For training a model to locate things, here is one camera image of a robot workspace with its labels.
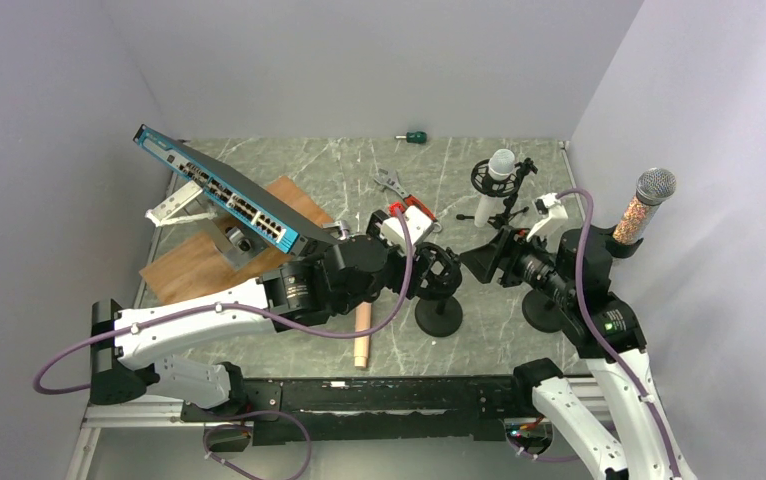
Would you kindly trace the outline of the black shock mount desk stand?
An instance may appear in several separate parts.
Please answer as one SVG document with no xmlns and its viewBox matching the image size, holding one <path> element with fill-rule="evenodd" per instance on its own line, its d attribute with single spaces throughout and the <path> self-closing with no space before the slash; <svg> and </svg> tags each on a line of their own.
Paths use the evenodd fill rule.
<svg viewBox="0 0 766 480">
<path fill-rule="evenodd" d="M 455 298 L 463 279 L 458 255 L 450 248 L 423 242 L 416 254 L 416 270 L 417 326 L 432 337 L 453 335 L 463 321 L 462 307 Z"/>
</svg>

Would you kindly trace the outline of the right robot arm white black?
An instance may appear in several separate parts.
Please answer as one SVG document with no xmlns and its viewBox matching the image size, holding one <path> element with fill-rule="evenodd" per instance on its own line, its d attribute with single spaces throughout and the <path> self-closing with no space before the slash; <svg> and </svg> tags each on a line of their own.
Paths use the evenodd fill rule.
<svg viewBox="0 0 766 480">
<path fill-rule="evenodd" d="M 489 243 L 462 254 L 481 283 L 526 284 L 522 311 L 535 329 L 561 332 L 599 386 L 614 424 L 608 429 L 584 406 L 570 379 L 551 360 L 513 371 L 510 401 L 523 415 L 541 415 L 566 439 L 595 479 L 693 479 L 676 445 L 650 369 L 635 312 L 610 290 L 623 247 L 609 229 L 563 233 L 556 253 L 503 228 Z"/>
</svg>

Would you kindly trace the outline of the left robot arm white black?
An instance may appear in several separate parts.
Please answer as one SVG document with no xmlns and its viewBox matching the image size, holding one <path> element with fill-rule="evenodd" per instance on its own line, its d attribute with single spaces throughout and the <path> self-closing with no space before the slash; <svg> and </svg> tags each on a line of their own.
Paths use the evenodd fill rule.
<svg viewBox="0 0 766 480">
<path fill-rule="evenodd" d="M 198 363 L 181 352 L 225 337 L 308 330 L 373 302 L 384 289 L 410 297 L 420 269 L 409 261 L 433 222 L 416 207 L 378 211 L 367 233 L 338 240 L 214 294 L 165 306 L 125 309 L 112 299 L 92 307 L 90 401 L 114 405 L 150 393 L 238 417 L 247 394 L 239 367 Z"/>
</svg>

